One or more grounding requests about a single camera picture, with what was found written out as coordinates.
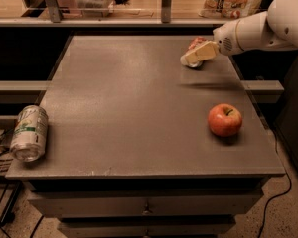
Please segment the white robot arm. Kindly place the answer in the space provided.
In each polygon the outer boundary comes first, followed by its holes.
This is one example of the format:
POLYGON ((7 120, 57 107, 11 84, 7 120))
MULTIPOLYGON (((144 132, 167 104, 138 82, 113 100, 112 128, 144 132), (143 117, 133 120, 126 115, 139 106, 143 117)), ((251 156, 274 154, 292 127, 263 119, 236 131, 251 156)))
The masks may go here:
POLYGON ((218 54, 232 56, 252 50, 298 50, 298 0, 273 0, 264 12, 214 29, 211 41, 193 39, 180 62, 198 67, 218 54))

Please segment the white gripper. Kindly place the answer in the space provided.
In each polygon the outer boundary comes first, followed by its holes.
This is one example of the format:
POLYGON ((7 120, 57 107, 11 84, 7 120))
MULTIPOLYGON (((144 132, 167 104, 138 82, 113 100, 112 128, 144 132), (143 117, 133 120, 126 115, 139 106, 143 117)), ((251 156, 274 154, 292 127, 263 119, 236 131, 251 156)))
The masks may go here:
POLYGON ((184 64, 194 65, 204 60, 211 60, 219 53, 219 50, 226 56, 239 54, 241 48, 236 36, 238 23, 239 20, 235 20, 214 29, 214 41, 208 41, 203 37, 194 38, 184 54, 184 64))

